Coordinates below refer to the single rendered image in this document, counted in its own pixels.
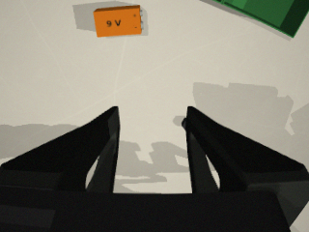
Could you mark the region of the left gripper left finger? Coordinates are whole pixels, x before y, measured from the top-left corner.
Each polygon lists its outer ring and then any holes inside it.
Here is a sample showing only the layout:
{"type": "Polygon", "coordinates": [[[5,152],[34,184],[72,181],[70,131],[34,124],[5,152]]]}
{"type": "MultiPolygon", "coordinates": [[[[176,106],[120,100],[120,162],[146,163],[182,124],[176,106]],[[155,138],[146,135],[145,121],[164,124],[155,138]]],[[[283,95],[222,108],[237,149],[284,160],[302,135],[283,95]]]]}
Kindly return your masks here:
{"type": "Polygon", "coordinates": [[[0,183],[113,192],[119,139],[119,107],[112,106],[91,122],[2,163],[0,183]],[[97,158],[86,187],[87,174],[97,158]]]}

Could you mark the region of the orange nine-volt battery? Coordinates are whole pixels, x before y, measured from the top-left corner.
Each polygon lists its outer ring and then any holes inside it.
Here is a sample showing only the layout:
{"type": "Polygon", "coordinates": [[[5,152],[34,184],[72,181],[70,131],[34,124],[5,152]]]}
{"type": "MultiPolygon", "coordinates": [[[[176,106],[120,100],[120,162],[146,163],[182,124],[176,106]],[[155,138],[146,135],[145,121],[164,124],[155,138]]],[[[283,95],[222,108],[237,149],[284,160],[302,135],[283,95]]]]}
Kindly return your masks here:
{"type": "Polygon", "coordinates": [[[144,29],[140,5],[99,8],[94,11],[97,37],[138,35],[144,29]]]}

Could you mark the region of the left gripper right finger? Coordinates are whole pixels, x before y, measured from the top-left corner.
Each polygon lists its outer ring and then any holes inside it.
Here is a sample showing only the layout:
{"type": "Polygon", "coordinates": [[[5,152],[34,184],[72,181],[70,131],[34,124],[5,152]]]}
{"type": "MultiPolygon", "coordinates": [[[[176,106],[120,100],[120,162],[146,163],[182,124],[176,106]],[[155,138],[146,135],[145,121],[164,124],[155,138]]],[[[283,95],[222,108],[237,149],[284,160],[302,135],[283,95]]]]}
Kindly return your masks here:
{"type": "Polygon", "coordinates": [[[187,107],[185,132],[192,193],[272,191],[289,227],[309,202],[304,164],[216,123],[194,106],[187,107]]]}

